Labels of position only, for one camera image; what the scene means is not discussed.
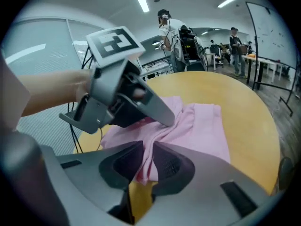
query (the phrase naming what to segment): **round wooden table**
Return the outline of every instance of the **round wooden table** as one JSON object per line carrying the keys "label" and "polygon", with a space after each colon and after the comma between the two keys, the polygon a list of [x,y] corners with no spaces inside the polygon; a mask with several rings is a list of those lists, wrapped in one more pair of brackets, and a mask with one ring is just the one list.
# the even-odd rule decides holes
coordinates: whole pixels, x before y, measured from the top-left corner
{"label": "round wooden table", "polygon": [[[216,104],[222,108],[222,123],[231,164],[271,193],[280,161],[278,132],[264,102],[243,83],[212,72],[182,72],[160,76],[147,84],[162,97],[180,96],[185,104]],[[83,132],[79,138],[84,152],[97,149],[100,130]],[[151,205],[151,185],[131,183],[133,214],[139,218]]]}

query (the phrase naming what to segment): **floor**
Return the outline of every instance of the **floor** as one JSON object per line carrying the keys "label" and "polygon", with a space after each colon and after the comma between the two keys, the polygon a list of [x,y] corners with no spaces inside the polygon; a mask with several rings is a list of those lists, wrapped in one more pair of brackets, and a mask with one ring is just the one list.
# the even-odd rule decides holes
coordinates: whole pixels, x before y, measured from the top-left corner
{"label": "floor", "polygon": [[[208,71],[213,72],[213,67],[209,67]],[[234,76],[234,67],[224,61],[224,67],[218,66],[216,73],[225,74],[227,76],[236,78]],[[248,72],[248,64],[246,64],[246,75]],[[253,80],[255,73],[255,66],[251,68],[251,79]],[[264,69],[262,82],[271,83],[272,70],[269,73]],[[274,85],[288,88],[291,82],[288,79],[281,77],[278,81],[278,75],[275,75]],[[246,79],[238,79],[242,83],[246,83]],[[284,99],[288,98],[289,92],[277,89],[270,86],[261,85],[263,90],[254,90],[256,94],[263,100],[271,112],[278,133],[281,150],[281,158],[289,157],[295,165],[301,155],[301,99],[298,99],[294,94],[291,95],[289,106],[293,110],[293,115],[290,117],[290,111],[283,102],[279,102],[280,96]]]}

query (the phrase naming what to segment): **black cable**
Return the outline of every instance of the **black cable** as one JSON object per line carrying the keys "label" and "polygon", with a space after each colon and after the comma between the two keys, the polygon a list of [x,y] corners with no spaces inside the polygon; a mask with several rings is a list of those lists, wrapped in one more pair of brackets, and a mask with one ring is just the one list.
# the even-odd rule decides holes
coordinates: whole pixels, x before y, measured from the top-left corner
{"label": "black cable", "polygon": [[164,44],[165,44],[165,42],[166,42],[166,38],[168,38],[167,36],[168,36],[168,34],[169,34],[169,32],[170,32],[170,21],[169,21],[169,30],[168,30],[168,32],[167,32],[167,35],[166,35],[166,37],[165,37],[165,39],[164,39]]}
{"label": "black cable", "polygon": [[177,34],[174,35],[173,38],[171,39],[171,44],[170,44],[170,46],[172,46],[173,41],[174,41],[174,37],[175,37],[175,36],[177,36]]}
{"label": "black cable", "polygon": [[177,63],[176,63],[175,52],[174,52],[174,63],[175,63],[174,68],[176,67],[177,72],[178,72],[178,65],[177,65]]}
{"label": "black cable", "polygon": [[100,144],[101,144],[102,139],[103,139],[103,130],[101,128],[100,128],[100,133],[101,133],[101,137],[100,137],[100,142],[99,142],[98,148],[96,149],[97,151],[100,148]]}
{"label": "black cable", "polygon": [[79,153],[79,150],[77,149],[76,142],[75,142],[75,139],[74,139],[74,135],[73,135],[73,133],[72,133],[72,130],[71,130],[71,135],[72,135],[73,142],[74,142],[74,144],[75,144],[76,152],[77,152],[77,154],[78,154],[78,153]]}
{"label": "black cable", "polygon": [[73,135],[75,136],[76,142],[77,142],[77,144],[79,145],[79,149],[80,149],[81,153],[83,153],[83,150],[81,149],[81,146],[80,146],[80,144],[79,144],[79,140],[77,139],[77,136],[76,136],[76,134],[75,134],[75,131],[74,131],[72,125],[70,125],[70,129],[71,129],[71,133],[73,133]]}
{"label": "black cable", "polygon": [[91,68],[91,64],[92,64],[92,61],[93,61],[93,55],[90,58],[91,58],[91,61],[90,61],[90,64],[89,64],[89,69]]}
{"label": "black cable", "polygon": [[203,60],[204,61],[204,59],[202,58],[202,52],[201,52],[201,49],[200,49],[200,46],[201,45],[199,45],[198,44],[198,41],[197,41],[197,39],[195,39],[195,42],[197,43],[197,45],[198,45],[198,52],[199,52],[199,54],[200,54],[200,60]]}
{"label": "black cable", "polygon": [[83,69],[85,66],[84,66],[84,62],[85,62],[85,60],[86,60],[86,57],[87,57],[87,54],[88,54],[88,50],[89,50],[89,46],[88,46],[88,48],[87,48],[87,50],[86,50],[86,53],[85,53],[85,57],[84,57],[84,60],[83,60],[83,63],[82,63],[82,65],[81,65],[81,69]]}
{"label": "black cable", "polygon": [[188,54],[188,53],[187,53],[187,49],[186,49],[186,47],[185,47],[185,43],[184,43],[184,41],[182,40],[182,38],[181,38],[180,41],[183,43],[184,49],[185,49],[185,53],[186,53],[186,55],[187,55],[187,54]]}

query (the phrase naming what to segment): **white table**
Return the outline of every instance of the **white table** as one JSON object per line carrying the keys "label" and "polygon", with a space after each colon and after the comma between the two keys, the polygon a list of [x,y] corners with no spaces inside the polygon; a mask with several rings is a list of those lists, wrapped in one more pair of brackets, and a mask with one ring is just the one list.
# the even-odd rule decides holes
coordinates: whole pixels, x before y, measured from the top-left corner
{"label": "white table", "polygon": [[[251,62],[251,61],[256,61],[256,58],[249,57],[249,56],[247,56],[247,55],[242,55],[242,57],[249,60],[248,77],[247,77],[247,80],[246,80],[246,83],[249,84],[249,81],[250,81],[250,73],[251,73],[251,63],[250,63],[250,62]],[[270,61],[270,60],[268,60],[268,59],[265,59],[265,58],[258,58],[258,70],[259,70],[259,68],[260,68],[260,62],[268,64],[268,67],[269,67],[269,65],[275,65],[275,66],[277,65],[277,63],[275,63],[275,62],[273,62],[273,61]],[[275,70],[274,70],[273,76],[272,76],[272,83],[273,83],[273,80],[274,80],[274,76],[275,76]]]}
{"label": "white table", "polygon": [[[278,81],[280,81],[280,79],[281,79],[281,73],[282,73],[282,67],[283,67],[283,65],[275,63],[275,65],[273,65],[272,68],[271,68],[273,70],[272,83],[274,82],[274,77],[275,77],[275,72],[277,70],[277,65],[280,66],[280,73],[279,73]],[[269,74],[269,68],[270,68],[270,64],[268,64],[268,67],[267,67],[267,74]]]}
{"label": "white table", "polygon": [[213,70],[216,70],[216,65],[215,65],[215,53],[206,53],[206,57],[207,56],[213,56]]}
{"label": "white table", "polygon": [[143,68],[140,77],[148,76],[150,74],[159,72],[167,68],[169,68],[169,64],[166,63],[160,63],[159,65],[154,65],[153,67],[148,68],[148,70],[146,68]]}

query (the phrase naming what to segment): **black stand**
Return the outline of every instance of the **black stand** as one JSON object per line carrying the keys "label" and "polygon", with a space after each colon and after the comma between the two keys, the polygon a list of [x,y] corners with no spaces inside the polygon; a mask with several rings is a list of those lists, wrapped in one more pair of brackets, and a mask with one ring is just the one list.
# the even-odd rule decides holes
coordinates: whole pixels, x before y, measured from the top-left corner
{"label": "black stand", "polygon": [[297,77],[297,68],[296,68],[295,76],[294,76],[294,78],[293,78],[292,89],[290,90],[290,94],[289,94],[287,100],[285,101],[282,97],[280,97],[280,99],[279,99],[279,102],[280,102],[280,101],[283,101],[284,104],[287,106],[287,108],[290,110],[290,112],[291,112],[291,113],[290,113],[290,117],[293,115],[293,111],[292,111],[292,109],[290,108],[290,106],[288,105],[288,101],[289,101],[289,99],[291,98],[291,95],[292,95],[292,92],[293,92],[293,87],[295,86],[296,77]]}
{"label": "black stand", "polygon": [[[254,83],[254,81],[251,81],[251,82],[250,82],[250,87],[253,88],[253,86],[254,86],[255,83]],[[256,90],[263,90],[263,88],[260,87],[260,84],[259,84],[259,83],[257,83],[257,86],[256,86],[255,89],[256,89]]]}
{"label": "black stand", "polygon": [[[271,85],[271,84],[267,84],[267,83],[262,83],[261,80],[262,80],[262,74],[263,74],[263,66],[261,66],[259,68],[259,74],[258,74],[258,81],[256,81],[256,75],[257,75],[257,66],[258,66],[258,40],[257,40],[257,33],[256,33],[256,27],[255,27],[255,24],[254,24],[254,20],[253,20],[253,16],[252,16],[252,13],[249,9],[249,12],[250,12],[250,15],[251,15],[251,19],[252,19],[252,23],[253,23],[253,27],[254,27],[254,31],[255,31],[255,47],[256,47],[256,64],[255,64],[255,76],[254,76],[254,82],[253,82],[253,85],[252,85],[252,90],[254,90],[255,88],[255,84],[257,84],[257,89],[260,89],[260,85],[266,85],[266,86],[271,86],[271,87],[275,87],[275,88],[278,88],[278,89],[283,89],[283,90],[287,90],[290,92],[287,100],[285,101],[282,97],[280,97],[279,101],[283,101],[285,103],[285,105],[287,106],[287,108],[290,110],[290,116],[293,115],[293,111],[291,110],[291,108],[289,107],[288,105],[288,101],[291,97],[291,94],[293,92],[293,87],[295,85],[295,80],[296,80],[296,76],[297,76],[297,68],[298,68],[298,62],[296,62],[296,74],[295,74],[295,77],[293,79],[293,86],[291,89],[287,89],[287,88],[283,88],[283,87],[280,87],[280,86],[275,86],[275,85]],[[250,73],[251,73],[251,61],[249,61],[249,69],[248,69],[248,78],[247,78],[247,84],[249,83],[250,81]]]}

